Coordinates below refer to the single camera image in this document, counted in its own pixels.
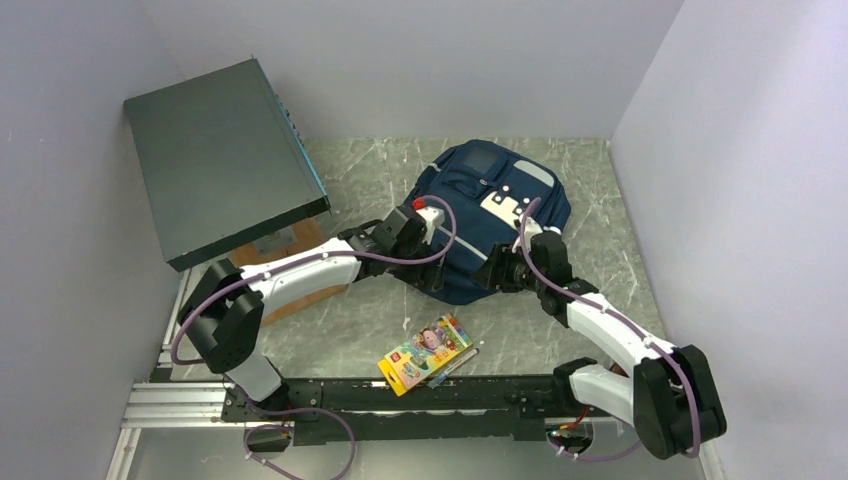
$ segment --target yellow box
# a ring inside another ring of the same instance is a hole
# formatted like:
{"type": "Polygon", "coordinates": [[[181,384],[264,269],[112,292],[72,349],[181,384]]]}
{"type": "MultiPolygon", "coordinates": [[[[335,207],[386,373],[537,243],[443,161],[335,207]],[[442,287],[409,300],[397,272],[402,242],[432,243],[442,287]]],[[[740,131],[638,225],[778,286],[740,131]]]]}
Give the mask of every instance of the yellow box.
{"type": "Polygon", "coordinates": [[[471,338],[447,313],[389,352],[377,366],[397,396],[439,371],[472,345],[471,338]]]}

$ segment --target wooden block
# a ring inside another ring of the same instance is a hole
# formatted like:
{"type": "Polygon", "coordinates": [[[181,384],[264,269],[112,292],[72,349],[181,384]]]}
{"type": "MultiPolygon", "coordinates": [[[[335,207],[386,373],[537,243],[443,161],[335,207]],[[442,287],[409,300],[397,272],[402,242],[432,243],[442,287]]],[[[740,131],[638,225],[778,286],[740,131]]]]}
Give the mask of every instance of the wooden block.
{"type": "MultiPolygon", "coordinates": [[[[295,243],[271,252],[260,252],[256,246],[257,242],[242,245],[230,253],[230,258],[232,259],[233,264],[237,267],[242,267],[244,265],[273,262],[274,260],[303,253],[324,243],[324,234],[321,233],[321,229],[318,227],[318,222],[316,222],[314,218],[307,218],[306,220],[297,222],[292,225],[291,228],[294,231],[294,236],[296,237],[295,243]]],[[[331,297],[339,292],[343,292],[346,289],[347,285],[325,288],[324,290],[319,290],[315,293],[309,294],[287,305],[283,305],[270,315],[266,315],[265,318],[262,319],[262,326],[264,327],[265,325],[276,322],[287,315],[291,315],[300,309],[320,302],[321,300],[331,297]]]]}

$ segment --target gray marble surface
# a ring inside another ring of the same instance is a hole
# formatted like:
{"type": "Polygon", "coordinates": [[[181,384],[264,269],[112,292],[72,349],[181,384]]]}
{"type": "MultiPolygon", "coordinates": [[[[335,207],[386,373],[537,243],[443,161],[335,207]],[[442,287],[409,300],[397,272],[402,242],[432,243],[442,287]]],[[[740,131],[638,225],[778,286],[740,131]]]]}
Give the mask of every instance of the gray marble surface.
{"type": "MultiPolygon", "coordinates": [[[[402,201],[424,166],[465,138],[307,140],[324,180],[331,214],[325,234],[383,218],[402,201]]],[[[572,204],[563,238],[577,276],[597,285],[618,309],[663,336],[653,295],[630,228],[607,142],[598,139],[494,138],[556,172],[572,204]]],[[[199,273],[192,275],[196,281],[199,273]]],[[[480,347],[457,375],[548,373],[578,357],[606,357],[588,339],[566,330],[529,292],[500,294],[455,307],[390,276],[352,285],[262,329],[258,347],[287,377],[380,376],[377,361],[440,314],[452,312],[480,347]]],[[[188,342],[181,357],[194,356],[188,342]]],[[[203,366],[178,367],[175,379],[213,378],[203,366]]]]}

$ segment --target lavender wall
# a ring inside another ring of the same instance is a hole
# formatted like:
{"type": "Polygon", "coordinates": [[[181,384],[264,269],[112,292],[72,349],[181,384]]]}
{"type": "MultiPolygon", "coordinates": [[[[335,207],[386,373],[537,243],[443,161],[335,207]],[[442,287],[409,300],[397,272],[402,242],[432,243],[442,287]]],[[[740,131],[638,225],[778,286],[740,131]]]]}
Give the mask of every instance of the lavender wall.
{"type": "Polygon", "coordinates": [[[660,313],[710,358],[731,479],[848,471],[848,9],[687,0],[612,141],[660,313]]]}
{"type": "Polygon", "coordinates": [[[131,0],[0,5],[0,477],[103,478],[176,274],[125,98],[182,79],[131,0]]]}
{"type": "Polygon", "coordinates": [[[251,55],[311,137],[609,138],[682,0],[142,0],[183,73],[251,55]]]}

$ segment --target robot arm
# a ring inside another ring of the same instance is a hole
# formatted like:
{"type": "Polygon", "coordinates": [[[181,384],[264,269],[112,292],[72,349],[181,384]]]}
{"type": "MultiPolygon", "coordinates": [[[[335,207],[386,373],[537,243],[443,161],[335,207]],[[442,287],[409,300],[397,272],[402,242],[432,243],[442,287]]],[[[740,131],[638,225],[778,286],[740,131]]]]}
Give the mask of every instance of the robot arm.
{"type": "Polygon", "coordinates": [[[475,279],[503,292],[534,291],[546,313],[592,340],[624,371],[619,375],[589,358],[560,365],[552,377],[559,401],[572,407],[597,407],[632,425],[657,458],[685,452],[693,443],[689,405],[680,378],[660,350],[680,365],[692,387],[702,441],[723,435],[727,423],[703,352],[692,345],[677,347],[609,315],[617,310],[598,289],[573,276],[560,235],[538,228],[532,218],[528,224],[525,244],[533,264],[553,283],[586,302],[542,282],[516,252],[516,245],[497,245],[475,279]]]}
{"type": "Polygon", "coordinates": [[[310,293],[382,273],[421,277],[424,270],[416,266],[356,255],[427,257],[433,233],[443,220],[444,213],[437,208],[400,206],[383,221],[346,230],[316,248],[275,262],[239,269],[229,260],[218,261],[204,273],[177,318],[212,373],[228,376],[260,407],[282,409],[288,404],[285,379],[256,351],[262,318],[310,293]],[[222,296],[228,288],[232,291],[222,296]],[[189,321],[192,313],[196,317],[189,321]]]}
{"type": "MultiPolygon", "coordinates": [[[[244,283],[203,309],[186,334],[213,373],[230,377],[260,408],[281,410],[288,404],[288,385],[255,350],[263,315],[324,288],[387,272],[413,285],[425,282],[438,285],[440,265],[396,266],[372,258],[328,253],[367,252],[421,259],[430,254],[429,243],[442,220],[439,209],[397,207],[383,221],[342,232],[338,238],[299,255],[242,269],[228,260],[217,262],[204,274],[178,319],[182,325],[202,303],[220,296],[222,289],[244,283]]],[[[689,407],[680,379],[670,366],[633,329],[605,313],[614,307],[597,288],[572,275],[559,234],[531,226],[525,235],[531,247],[530,257],[546,277],[601,305],[601,310],[574,301],[542,283],[516,252],[515,245],[496,246],[474,279],[505,293],[534,291],[546,313],[600,346],[626,374],[613,373],[587,358],[566,363],[557,367],[552,376],[552,391],[557,401],[571,407],[594,406],[634,426],[640,440],[658,458],[668,458],[690,448],[689,407]]],[[[691,345],[678,348],[652,337],[641,327],[634,328],[681,365],[696,395],[702,439],[722,435],[726,422],[703,353],[691,345]]]]}

